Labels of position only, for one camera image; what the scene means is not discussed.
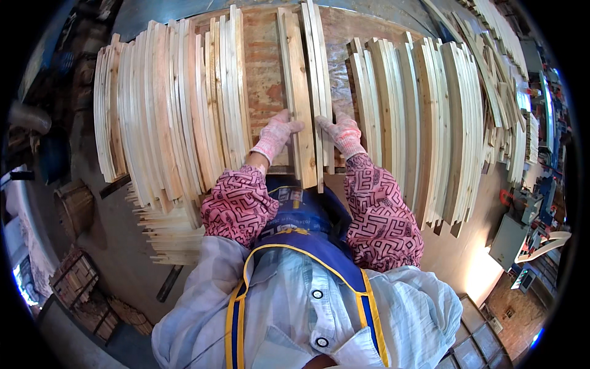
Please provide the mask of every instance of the blue apron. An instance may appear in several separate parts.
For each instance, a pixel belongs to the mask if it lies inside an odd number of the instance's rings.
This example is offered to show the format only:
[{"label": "blue apron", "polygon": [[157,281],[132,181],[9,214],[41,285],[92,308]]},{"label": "blue apron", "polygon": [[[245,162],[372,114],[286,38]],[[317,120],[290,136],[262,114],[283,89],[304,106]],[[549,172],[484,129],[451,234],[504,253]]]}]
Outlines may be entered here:
[{"label": "blue apron", "polygon": [[[324,188],[324,194],[318,194],[315,188],[302,190],[294,178],[287,178],[287,185],[284,185],[285,181],[284,178],[273,181],[273,177],[267,177],[268,193],[279,201],[280,207],[277,217],[267,223],[248,255],[244,263],[243,279],[238,282],[230,297],[225,321],[227,369],[244,368],[244,311],[250,285],[246,271],[253,262],[253,256],[259,250],[270,247],[284,247],[303,253],[340,278],[356,295],[361,329],[366,326],[371,328],[375,349],[385,366],[389,366],[369,278],[363,269],[352,262],[350,251],[344,243],[350,216],[329,188]],[[338,218],[340,226],[335,224]]]}]

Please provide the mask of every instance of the light blue shirt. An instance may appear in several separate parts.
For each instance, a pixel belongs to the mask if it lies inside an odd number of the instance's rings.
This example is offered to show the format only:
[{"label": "light blue shirt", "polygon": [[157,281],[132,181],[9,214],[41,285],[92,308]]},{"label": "light blue shirt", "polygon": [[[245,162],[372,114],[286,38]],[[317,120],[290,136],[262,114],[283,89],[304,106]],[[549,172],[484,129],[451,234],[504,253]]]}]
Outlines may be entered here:
[{"label": "light blue shirt", "polygon": [[[360,328],[354,293],[337,276],[294,250],[260,252],[255,273],[248,271],[245,368],[301,368],[321,354],[339,365],[383,366],[370,327]],[[152,332],[163,368],[225,368],[228,302],[250,251],[233,240],[206,236],[201,253],[181,298]],[[434,273],[413,266],[366,273],[389,365],[434,368],[455,341],[463,311],[457,295]],[[318,338],[327,347],[318,346]]]}]

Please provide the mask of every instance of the bucket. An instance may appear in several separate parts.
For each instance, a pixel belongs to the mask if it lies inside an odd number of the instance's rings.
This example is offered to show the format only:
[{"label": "bucket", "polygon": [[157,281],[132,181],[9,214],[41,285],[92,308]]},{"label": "bucket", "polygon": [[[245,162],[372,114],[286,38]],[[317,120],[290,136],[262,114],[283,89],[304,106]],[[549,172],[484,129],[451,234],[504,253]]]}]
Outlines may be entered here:
[{"label": "bucket", "polygon": [[94,196],[81,180],[71,181],[53,193],[60,223],[72,242],[94,222]]}]

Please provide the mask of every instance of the pink patterned sleeve cover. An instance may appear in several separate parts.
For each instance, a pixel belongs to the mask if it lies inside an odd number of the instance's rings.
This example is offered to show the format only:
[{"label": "pink patterned sleeve cover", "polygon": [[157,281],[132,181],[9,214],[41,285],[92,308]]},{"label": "pink patterned sleeve cover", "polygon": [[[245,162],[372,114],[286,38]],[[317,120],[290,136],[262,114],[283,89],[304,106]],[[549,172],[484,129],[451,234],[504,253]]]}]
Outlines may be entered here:
[{"label": "pink patterned sleeve cover", "polygon": [[367,154],[355,155],[346,161],[344,186],[353,215],[346,241],[355,264],[377,272],[420,267],[422,236],[391,173]]},{"label": "pink patterned sleeve cover", "polygon": [[226,170],[202,203],[205,236],[221,236],[250,249],[268,220],[277,215],[278,201],[268,196],[264,175],[251,165]]}]

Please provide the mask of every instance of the pink glove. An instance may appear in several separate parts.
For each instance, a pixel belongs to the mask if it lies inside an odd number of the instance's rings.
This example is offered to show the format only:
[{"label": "pink glove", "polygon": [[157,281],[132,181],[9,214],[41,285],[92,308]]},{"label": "pink glove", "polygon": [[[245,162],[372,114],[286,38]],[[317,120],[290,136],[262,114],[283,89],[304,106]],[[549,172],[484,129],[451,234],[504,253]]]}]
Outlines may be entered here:
[{"label": "pink glove", "polygon": [[250,152],[264,155],[268,159],[268,163],[272,164],[273,158],[281,152],[291,133],[299,132],[303,127],[304,123],[298,120],[289,122],[289,110],[283,109],[268,121],[266,127],[262,128],[260,140]]},{"label": "pink glove", "polygon": [[334,145],[344,155],[345,160],[356,154],[366,154],[367,151],[360,145],[360,129],[356,122],[337,106],[333,105],[332,109],[336,114],[335,125],[331,119],[321,115],[316,116],[316,123],[332,137]]}]

